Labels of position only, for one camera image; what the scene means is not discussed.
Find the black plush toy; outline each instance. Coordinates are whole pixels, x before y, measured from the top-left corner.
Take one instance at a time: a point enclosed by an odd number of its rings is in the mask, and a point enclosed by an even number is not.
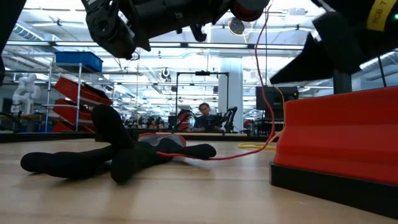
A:
[[[31,152],[21,159],[21,167],[28,172],[80,179],[95,175],[105,162],[112,161],[111,177],[115,182],[123,183],[142,169],[172,160],[172,157],[158,155],[158,151],[201,159],[216,156],[213,146],[186,146],[183,137],[173,134],[144,134],[138,142],[133,142],[124,129],[120,115],[110,106],[96,106],[91,118],[98,134],[110,146],[85,152]]]

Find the red tray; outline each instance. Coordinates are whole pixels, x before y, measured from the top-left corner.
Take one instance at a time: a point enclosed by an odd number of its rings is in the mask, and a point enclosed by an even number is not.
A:
[[[389,87],[287,102],[274,163],[398,185],[397,98]]]
[[[62,133],[62,132],[74,132],[75,127],[66,121],[57,121],[52,132],[53,133]],[[78,131],[84,131],[86,133],[94,133],[94,131],[86,126],[79,125]]]
[[[60,77],[54,88],[73,102],[77,102],[77,83],[67,78]],[[80,103],[88,106],[96,106],[98,104],[112,105],[111,100],[98,96],[83,85],[80,86]]]
[[[59,99],[55,102],[56,105],[70,105],[76,106],[76,103]],[[76,125],[76,108],[75,107],[62,107],[62,106],[55,106],[53,111],[56,112],[60,117],[67,120],[70,124]],[[91,111],[86,109],[84,106],[80,105],[80,112],[79,112],[79,124],[85,126],[93,126],[93,122],[91,121]]]

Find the blue bin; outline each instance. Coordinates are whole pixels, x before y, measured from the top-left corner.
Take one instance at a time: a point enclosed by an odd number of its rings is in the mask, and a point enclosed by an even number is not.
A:
[[[103,61],[93,52],[56,52],[55,63],[60,68],[69,72],[79,72],[79,64],[83,67],[83,72],[102,72]]]

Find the yellow label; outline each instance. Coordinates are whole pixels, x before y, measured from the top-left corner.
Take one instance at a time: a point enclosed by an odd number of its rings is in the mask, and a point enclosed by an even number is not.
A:
[[[388,15],[398,0],[375,0],[368,16],[366,28],[384,32]]]

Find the wooden tabletop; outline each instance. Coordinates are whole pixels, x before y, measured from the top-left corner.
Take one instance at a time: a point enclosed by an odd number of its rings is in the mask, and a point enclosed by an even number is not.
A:
[[[210,144],[218,156],[246,152],[238,149],[238,142]],[[28,152],[84,151],[105,145],[92,139],[1,144],[0,223],[397,223],[271,186],[268,163],[274,151],[223,162],[171,162],[137,174],[125,186],[116,185],[109,173],[67,181],[32,175],[19,166]]]

